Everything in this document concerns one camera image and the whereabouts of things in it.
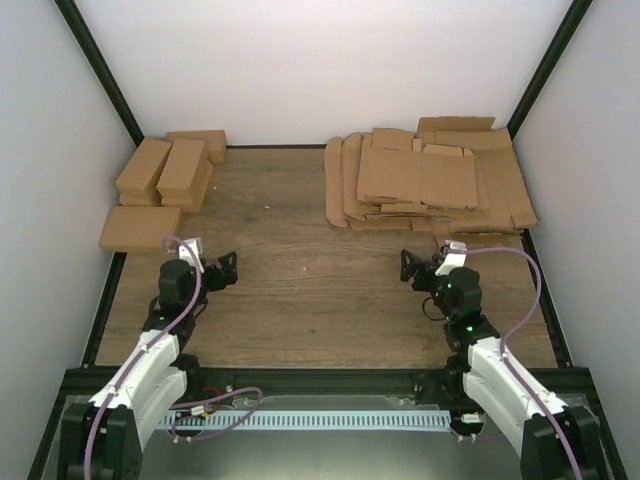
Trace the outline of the brown cardboard box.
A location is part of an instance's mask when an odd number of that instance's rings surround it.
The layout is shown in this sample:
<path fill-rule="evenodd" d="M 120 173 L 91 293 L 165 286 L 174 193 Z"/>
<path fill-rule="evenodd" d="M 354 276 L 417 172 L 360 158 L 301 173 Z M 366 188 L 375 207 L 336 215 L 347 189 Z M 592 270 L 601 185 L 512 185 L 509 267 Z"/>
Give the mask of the brown cardboard box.
<path fill-rule="evenodd" d="M 181 220 L 182 211 L 175 207 L 114 206 L 99 246 L 110 252 L 160 253 L 162 240 L 177 234 Z"/>

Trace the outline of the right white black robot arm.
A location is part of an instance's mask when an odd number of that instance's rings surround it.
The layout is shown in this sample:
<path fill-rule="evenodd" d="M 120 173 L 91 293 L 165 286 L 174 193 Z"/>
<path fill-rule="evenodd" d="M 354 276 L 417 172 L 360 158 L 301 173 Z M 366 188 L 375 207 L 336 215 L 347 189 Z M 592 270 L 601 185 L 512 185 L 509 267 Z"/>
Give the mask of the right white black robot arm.
<path fill-rule="evenodd" d="M 400 253 L 401 281 L 426 293 L 443 317 L 453 353 L 445 393 L 481 407 L 518 453 L 523 478 L 607 478 L 598 421 L 543 386 L 511 353 L 508 337 L 482 311 L 480 275 L 465 265 L 472 253 L 456 241 L 446 241 L 431 260 Z"/>

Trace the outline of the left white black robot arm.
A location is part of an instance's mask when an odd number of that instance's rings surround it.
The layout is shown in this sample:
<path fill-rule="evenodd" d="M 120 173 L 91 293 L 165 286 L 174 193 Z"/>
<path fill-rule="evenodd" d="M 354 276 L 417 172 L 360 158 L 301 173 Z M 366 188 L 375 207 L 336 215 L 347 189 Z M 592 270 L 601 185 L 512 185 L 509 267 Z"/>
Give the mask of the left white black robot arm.
<path fill-rule="evenodd" d="M 234 252 L 209 265 L 180 248 L 178 258 L 161 265 L 158 294 L 134 350 L 99 392 L 62 416 L 57 478 L 139 477 L 145 446 L 165 413 L 203 395 L 198 359 L 184 348 L 208 294 L 237 279 Z"/>

